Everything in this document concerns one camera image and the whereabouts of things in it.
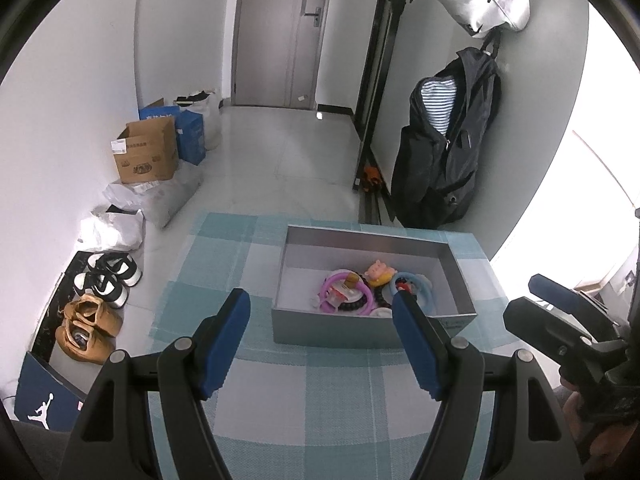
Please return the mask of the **right hand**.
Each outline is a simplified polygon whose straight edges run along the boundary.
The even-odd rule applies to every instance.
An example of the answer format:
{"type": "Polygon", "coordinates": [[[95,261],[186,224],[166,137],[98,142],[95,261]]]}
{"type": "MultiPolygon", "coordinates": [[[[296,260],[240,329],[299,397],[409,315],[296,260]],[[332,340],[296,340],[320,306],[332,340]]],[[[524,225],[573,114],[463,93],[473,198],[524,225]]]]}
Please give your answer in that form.
{"type": "MultiPolygon", "coordinates": [[[[580,416],[579,411],[584,405],[584,399],[578,387],[564,378],[561,379],[561,385],[559,392],[566,396],[562,410],[568,428],[575,443],[584,444],[596,425],[580,416]]],[[[638,427],[639,422],[636,420],[629,424],[608,425],[601,429],[589,445],[588,460],[584,466],[585,474],[612,474],[638,427]]]]}

